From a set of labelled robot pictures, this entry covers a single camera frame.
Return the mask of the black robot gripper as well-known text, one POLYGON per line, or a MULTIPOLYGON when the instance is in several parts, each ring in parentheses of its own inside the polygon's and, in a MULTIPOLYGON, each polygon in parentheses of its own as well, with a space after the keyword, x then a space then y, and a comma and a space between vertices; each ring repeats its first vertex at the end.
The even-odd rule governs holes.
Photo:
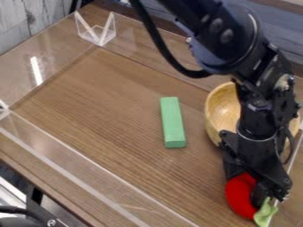
POLYGON ((261 207, 265 198, 282 202, 288 197, 292 181, 282 168, 280 153, 292 145, 289 123, 297 118, 300 104, 294 98, 294 77, 290 65, 274 56, 252 82, 234 86, 240 102, 236 132, 220 132, 226 146, 224 175, 230 180, 249 173, 256 178, 250 202, 261 207))

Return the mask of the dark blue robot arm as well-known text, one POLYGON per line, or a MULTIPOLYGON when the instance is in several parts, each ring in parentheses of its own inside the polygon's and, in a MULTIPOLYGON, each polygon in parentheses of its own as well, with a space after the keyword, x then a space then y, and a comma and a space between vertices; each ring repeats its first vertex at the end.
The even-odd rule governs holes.
POLYGON ((256 186, 248 201, 284 200, 292 180, 281 152, 293 145, 289 123, 298 117, 294 76, 280 49, 268 41, 256 15, 221 0, 160 0, 190 37, 189 50, 204 71, 233 76, 240 117, 234 131, 218 132, 228 179, 248 173, 256 186))

